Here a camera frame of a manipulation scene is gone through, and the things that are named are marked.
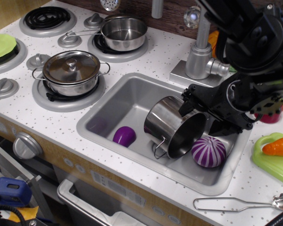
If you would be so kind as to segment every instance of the stainless steel pot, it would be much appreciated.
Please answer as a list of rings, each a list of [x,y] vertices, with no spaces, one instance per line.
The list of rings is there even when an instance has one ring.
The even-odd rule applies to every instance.
[[[194,110],[182,117],[178,112],[182,104],[183,100],[178,97],[165,97],[152,107],[146,117],[144,132],[158,145],[154,150],[157,159],[165,154],[169,158],[186,154],[205,130],[207,116]],[[164,151],[160,156],[156,155],[158,148]]]
[[[70,31],[66,35],[103,35],[106,44],[111,49],[116,51],[131,51],[143,45],[147,30],[147,25],[140,18],[125,16],[105,21],[100,30]],[[89,31],[100,31],[100,33],[77,34]]]
[[[43,80],[52,91],[57,94],[73,97],[87,93],[97,83],[98,76],[109,73],[108,71],[99,74],[100,61],[98,58],[85,51],[66,51],[54,55],[48,59],[43,67],[44,78],[36,78],[33,74],[39,69],[33,70],[33,78]]]

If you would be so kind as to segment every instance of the orange carrot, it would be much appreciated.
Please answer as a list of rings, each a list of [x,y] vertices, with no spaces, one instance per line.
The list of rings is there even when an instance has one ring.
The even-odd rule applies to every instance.
[[[283,138],[265,145],[262,148],[262,152],[267,155],[283,156]]]

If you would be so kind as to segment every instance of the sink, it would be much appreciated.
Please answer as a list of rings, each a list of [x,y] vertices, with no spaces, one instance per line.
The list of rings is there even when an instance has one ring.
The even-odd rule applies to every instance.
[[[143,125],[148,112],[166,96],[181,96],[183,89],[140,73],[124,75],[78,122],[78,133],[103,147],[142,164],[190,189],[205,195],[224,192],[238,165],[250,130],[218,139],[225,145],[227,159],[216,168],[196,164],[191,152],[178,159],[156,159],[157,146],[144,133]],[[127,148],[112,141],[117,129],[129,126],[136,140]]]

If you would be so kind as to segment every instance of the purple striped ball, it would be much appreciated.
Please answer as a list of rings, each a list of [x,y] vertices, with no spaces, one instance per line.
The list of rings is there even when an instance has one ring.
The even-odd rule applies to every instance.
[[[225,146],[215,137],[198,139],[191,152],[197,164],[206,168],[219,166],[226,158]]]

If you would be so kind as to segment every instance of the speckled white countertop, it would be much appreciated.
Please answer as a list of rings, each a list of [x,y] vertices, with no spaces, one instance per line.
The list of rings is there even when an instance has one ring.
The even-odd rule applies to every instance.
[[[58,6],[71,10],[77,16],[77,24],[73,30],[84,29],[83,21],[93,14],[92,11],[58,1],[51,1],[46,6]],[[19,91],[14,96],[0,99],[1,116],[60,144],[68,150],[72,150],[75,154],[83,156],[85,159],[213,225],[244,226],[247,223],[249,226],[263,226],[281,213],[273,208],[249,209],[239,213],[198,211],[193,207],[192,202],[195,198],[205,197],[204,195],[81,137],[76,131],[76,124],[92,106],[70,113],[51,112],[38,106],[32,96],[34,79],[31,76],[31,71],[26,67],[26,61],[37,53],[53,56],[68,49],[63,49],[57,44],[60,36],[34,38],[24,35],[20,32],[18,23],[19,21],[15,21],[0,30],[0,33],[6,33],[21,40],[28,50],[27,57],[21,65],[9,72],[0,74],[0,79],[14,79],[20,86]],[[147,37],[149,49],[142,57],[126,63],[110,63],[111,71],[105,75],[106,92],[124,74],[131,72],[142,73],[174,84],[169,81],[169,74],[179,60],[187,59],[194,40],[153,28],[148,29]],[[88,51],[88,38],[89,36],[83,36],[82,44],[76,49]],[[272,132],[283,133],[283,113],[277,124],[256,123],[231,183],[220,197],[237,197],[246,201],[271,202],[274,195],[283,193],[283,183],[260,169],[251,160],[254,143],[260,137]]]

